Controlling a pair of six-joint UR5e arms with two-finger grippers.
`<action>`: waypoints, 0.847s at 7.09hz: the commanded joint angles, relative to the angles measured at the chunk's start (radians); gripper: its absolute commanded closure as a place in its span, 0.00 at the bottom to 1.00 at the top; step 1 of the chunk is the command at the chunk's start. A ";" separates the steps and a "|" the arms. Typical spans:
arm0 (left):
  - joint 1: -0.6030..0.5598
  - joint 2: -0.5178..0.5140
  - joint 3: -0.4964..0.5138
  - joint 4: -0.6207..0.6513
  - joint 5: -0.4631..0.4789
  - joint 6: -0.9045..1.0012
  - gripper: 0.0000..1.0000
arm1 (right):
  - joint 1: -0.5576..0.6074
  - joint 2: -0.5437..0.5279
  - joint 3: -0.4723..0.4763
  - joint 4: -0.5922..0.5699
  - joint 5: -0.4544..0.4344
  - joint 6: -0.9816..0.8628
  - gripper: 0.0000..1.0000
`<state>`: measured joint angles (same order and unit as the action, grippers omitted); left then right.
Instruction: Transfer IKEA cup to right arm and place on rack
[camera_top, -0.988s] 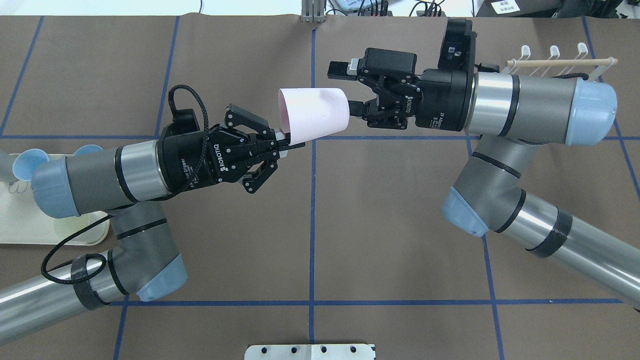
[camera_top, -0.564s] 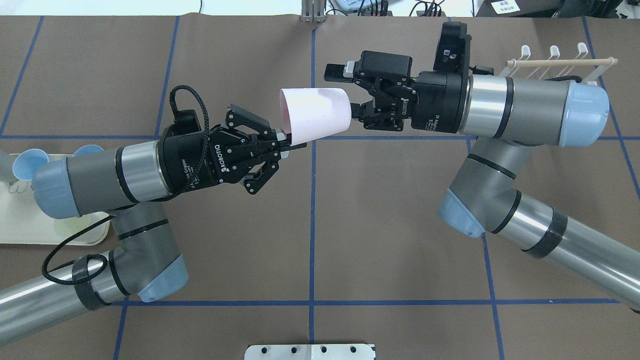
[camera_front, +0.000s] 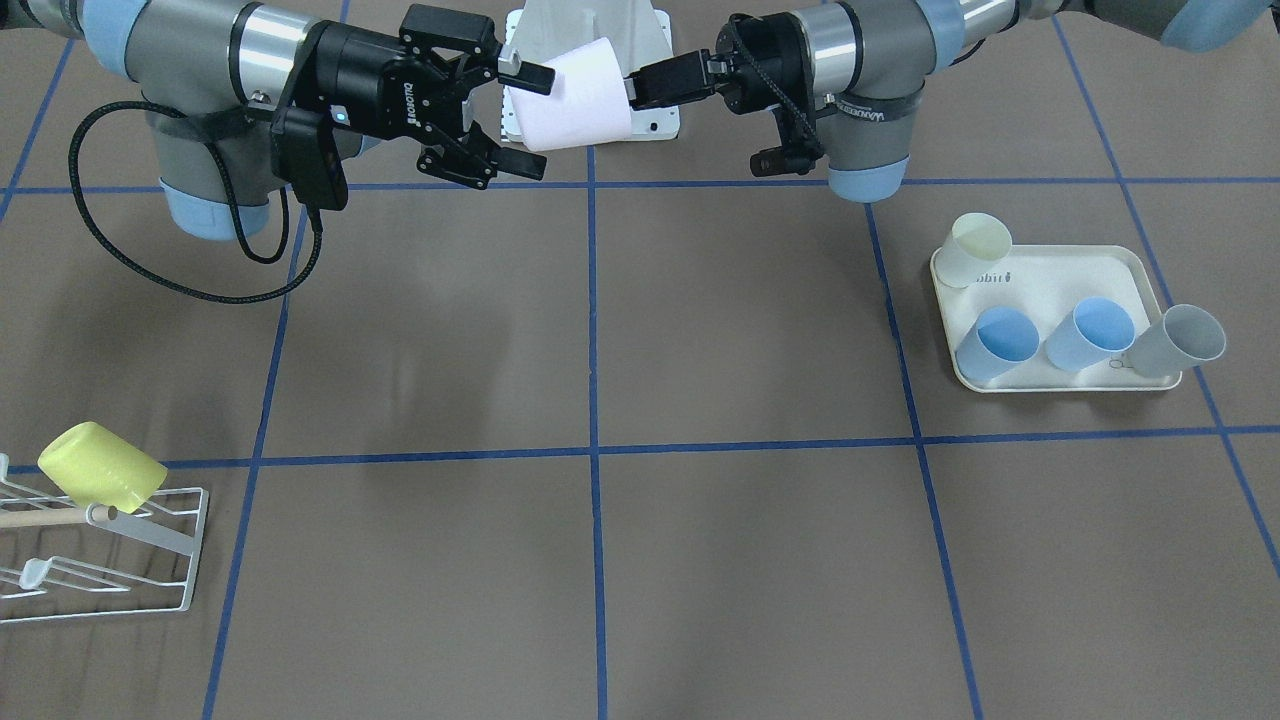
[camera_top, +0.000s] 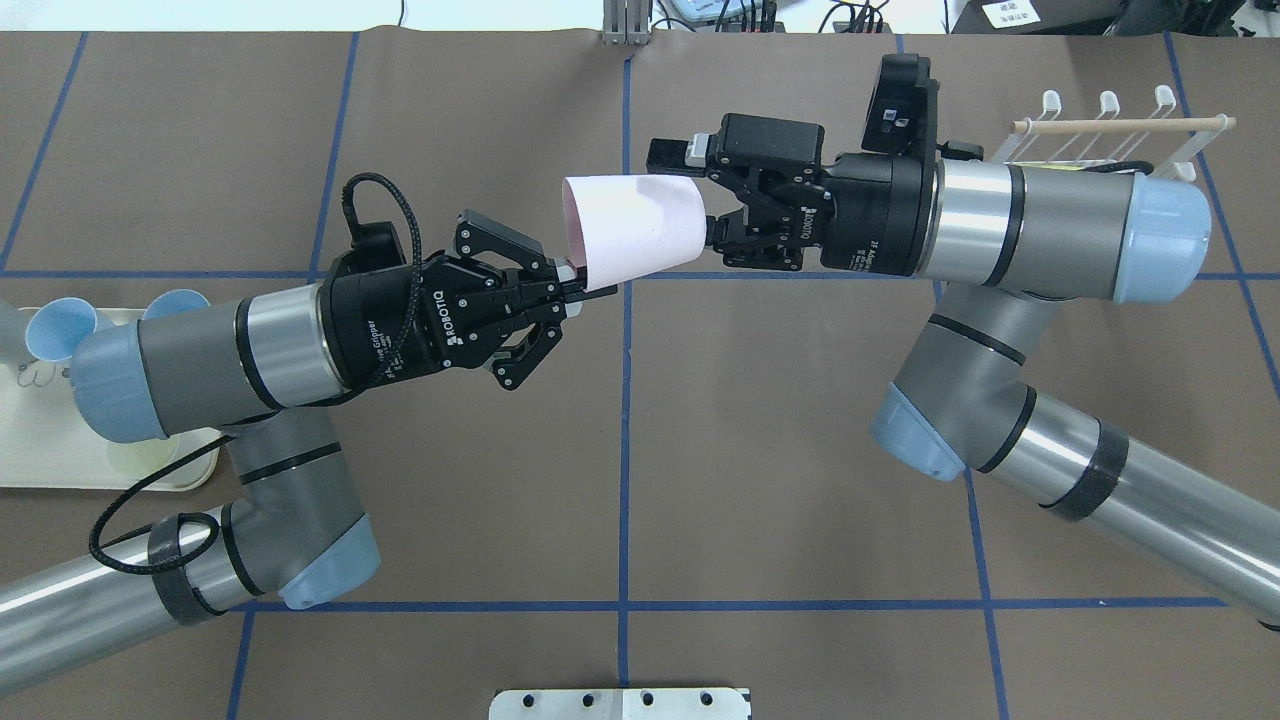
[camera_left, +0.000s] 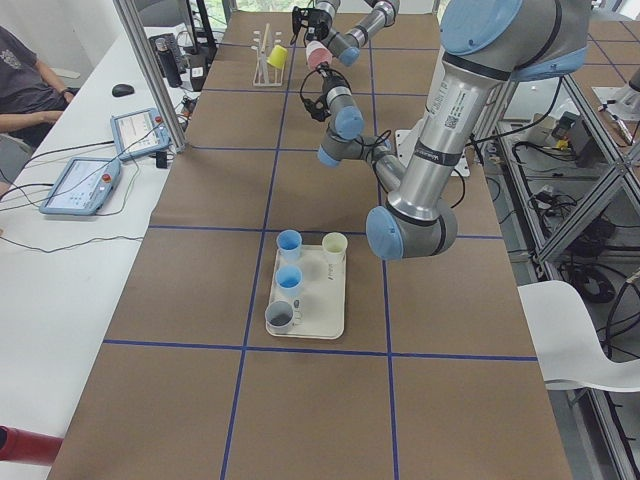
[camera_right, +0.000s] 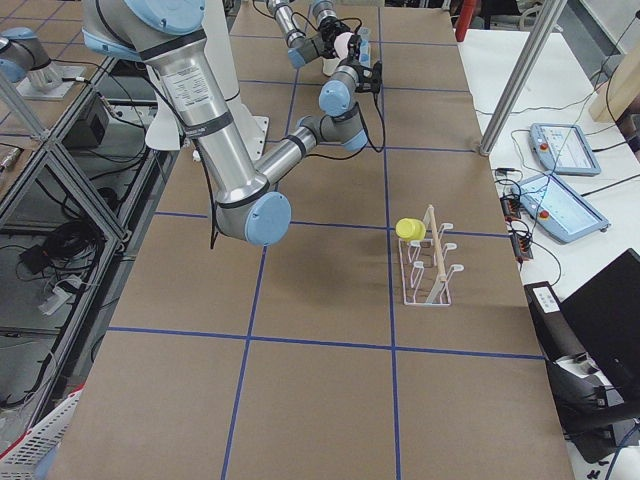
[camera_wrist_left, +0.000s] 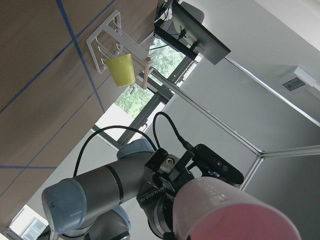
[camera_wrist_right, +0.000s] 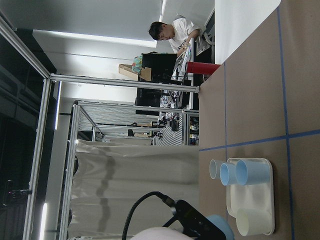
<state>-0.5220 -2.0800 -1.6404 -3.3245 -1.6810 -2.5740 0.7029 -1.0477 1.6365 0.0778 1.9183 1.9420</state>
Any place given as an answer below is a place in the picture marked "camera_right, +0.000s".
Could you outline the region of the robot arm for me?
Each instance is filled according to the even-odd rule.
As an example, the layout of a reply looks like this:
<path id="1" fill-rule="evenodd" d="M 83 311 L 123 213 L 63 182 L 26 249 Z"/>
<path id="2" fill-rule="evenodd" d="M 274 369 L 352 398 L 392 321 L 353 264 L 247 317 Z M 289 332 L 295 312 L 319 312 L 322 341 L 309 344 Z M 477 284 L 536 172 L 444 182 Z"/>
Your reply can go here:
<path id="1" fill-rule="evenodd" d="M 348 151 L 367 143 L 356 101 L 378 92 L 379 63 L 362 63 L 362 40 L 340 20 L 331 1 L 315 1 L 315 36 L 303 33 L 287 1 L 269 1 L 292 65 L 337 58 L 339 64 L 319 95 L 322 116 L 302 118 L 297 129 L 259 159 L 252 159 L 205 56 L 203 1 L 86 1 L 83 35 L 97 53 L 142 62 L 157 75 L 160 98 L 195 144 L 207 173 L 212 231 L 258 246 L 281 240 L 291 221 L 289 200 L 274 186 L 318 144 L 338 142 Z"/>
<path id="2" fill-rule="evenodd" d="M 338 18 L 333 1 L 312 2 L 312 14 L 318 23 L 317 32 L 312 37 L 298 27 L 290 1 L 267 1 L 266 6 L 283 34 L 289 60 L 295 69 L 320 57 L 336 58 L 335 40 L 339 35 L 350 32 L 349 26 Z"/>

